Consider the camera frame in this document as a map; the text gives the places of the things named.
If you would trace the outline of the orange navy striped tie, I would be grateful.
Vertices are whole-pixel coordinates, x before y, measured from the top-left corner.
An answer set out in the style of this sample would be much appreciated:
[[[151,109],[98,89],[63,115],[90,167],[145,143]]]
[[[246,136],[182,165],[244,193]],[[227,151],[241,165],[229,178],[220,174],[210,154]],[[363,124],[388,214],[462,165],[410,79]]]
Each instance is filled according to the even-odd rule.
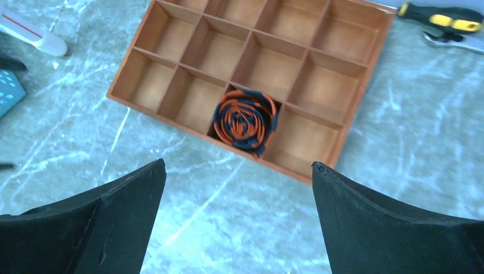
[[[269,95],[238,89],[221,97],[212,124],[220,141],[260,158],[275,135],[278,118],[278,104]]]

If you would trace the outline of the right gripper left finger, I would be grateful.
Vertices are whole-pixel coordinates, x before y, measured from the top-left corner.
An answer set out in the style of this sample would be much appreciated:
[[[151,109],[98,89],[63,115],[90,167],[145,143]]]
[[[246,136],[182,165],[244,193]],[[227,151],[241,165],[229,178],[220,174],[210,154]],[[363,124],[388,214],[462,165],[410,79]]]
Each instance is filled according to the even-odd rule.
[[[163,159],[20,215],[1,216],[2,273],[139,273],[166,182]]]

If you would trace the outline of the brown compartment tray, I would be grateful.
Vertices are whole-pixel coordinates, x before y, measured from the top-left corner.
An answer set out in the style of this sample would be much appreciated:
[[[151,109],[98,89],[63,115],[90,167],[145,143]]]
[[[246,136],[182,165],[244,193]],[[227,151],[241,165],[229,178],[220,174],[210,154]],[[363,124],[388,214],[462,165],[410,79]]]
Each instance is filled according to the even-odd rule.
[[[368,1],[152,1],[107,97],[310,183],[313,162],[336,165],[395,14]],[[260,158],[213,129],[238,89],[278,104]]]

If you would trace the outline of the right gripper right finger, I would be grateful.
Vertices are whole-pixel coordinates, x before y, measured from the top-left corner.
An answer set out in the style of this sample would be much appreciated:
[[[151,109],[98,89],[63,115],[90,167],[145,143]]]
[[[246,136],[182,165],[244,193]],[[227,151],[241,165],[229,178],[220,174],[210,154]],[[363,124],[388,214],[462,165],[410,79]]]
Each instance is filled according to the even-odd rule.
[[[482,273],[483,221],[428,211],[321,162],[312,188],[333,273]]]

